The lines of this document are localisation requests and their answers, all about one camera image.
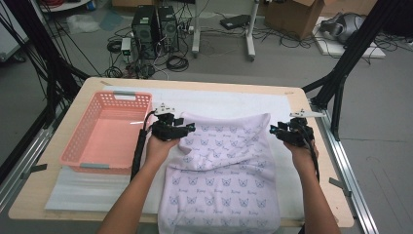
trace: folded cloth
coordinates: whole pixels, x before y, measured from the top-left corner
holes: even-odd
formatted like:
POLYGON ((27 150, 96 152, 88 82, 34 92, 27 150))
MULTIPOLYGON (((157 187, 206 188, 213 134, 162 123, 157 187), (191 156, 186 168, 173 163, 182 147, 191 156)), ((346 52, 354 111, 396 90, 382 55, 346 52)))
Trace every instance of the folded cloth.
POLYGON ((196 131, 167 166, 160 233, 274 233, 280 226, 270 114, 218 120, 183 113, 196 131))

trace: human arm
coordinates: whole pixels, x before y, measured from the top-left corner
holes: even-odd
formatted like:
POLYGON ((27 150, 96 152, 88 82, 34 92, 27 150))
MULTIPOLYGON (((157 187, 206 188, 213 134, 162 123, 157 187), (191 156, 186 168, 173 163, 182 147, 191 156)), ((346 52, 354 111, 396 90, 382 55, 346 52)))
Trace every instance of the human arm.
POLYGON ((155 174, 167 159, 169 150, 178 142, 179 139, 161 141, 154 136, 149 137, 143 166, 110 209, 97 233, 136 233, 155 174))
MULTIPOLYGON (((292 162, 301 180, 306 223, 305 233, 341 233, 321 187, 319 186, 310 150, 304 147, 296 147, 286 142, 284 145, 291 151, 292 162)), ((316 155, 319 156, 314 142, 312 142, 312 145, 316 155)))

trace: white plastic bag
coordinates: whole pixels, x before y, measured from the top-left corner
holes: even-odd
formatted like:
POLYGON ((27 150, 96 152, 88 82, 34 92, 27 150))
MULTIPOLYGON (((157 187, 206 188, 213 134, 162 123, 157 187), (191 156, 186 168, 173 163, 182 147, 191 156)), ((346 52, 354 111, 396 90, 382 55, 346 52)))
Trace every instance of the white plastic bag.
POLYGON ((68 17, 67 24, 69 26, 70 34, 81 32, 94 32, 99 30, 99 25, 92 16, 88 15, 74 15, 68 17))

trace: forearm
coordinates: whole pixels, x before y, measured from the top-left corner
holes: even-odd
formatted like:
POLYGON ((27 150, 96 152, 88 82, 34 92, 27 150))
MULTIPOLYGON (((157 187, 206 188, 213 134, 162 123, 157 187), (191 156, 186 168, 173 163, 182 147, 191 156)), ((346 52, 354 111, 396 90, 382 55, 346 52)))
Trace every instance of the forearm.
POLYGON ((306 234, 340 233, 315 175, 300 176, 303 187, 306 234))
POLYGON ((135 233, 156 169, 143 166, 106 215, 97 233, 135 233))

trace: person's left arm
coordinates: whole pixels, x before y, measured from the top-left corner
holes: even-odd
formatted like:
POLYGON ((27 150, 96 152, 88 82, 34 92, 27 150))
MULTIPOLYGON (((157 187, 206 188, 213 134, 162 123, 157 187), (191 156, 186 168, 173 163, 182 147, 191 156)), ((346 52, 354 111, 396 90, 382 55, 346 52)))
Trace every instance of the person's left arm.
POLYGON ((149 137, 145 163, 106 215, 97 233, 136 233, 155 174, 178 142, 178 139, 161 141, 149 137))

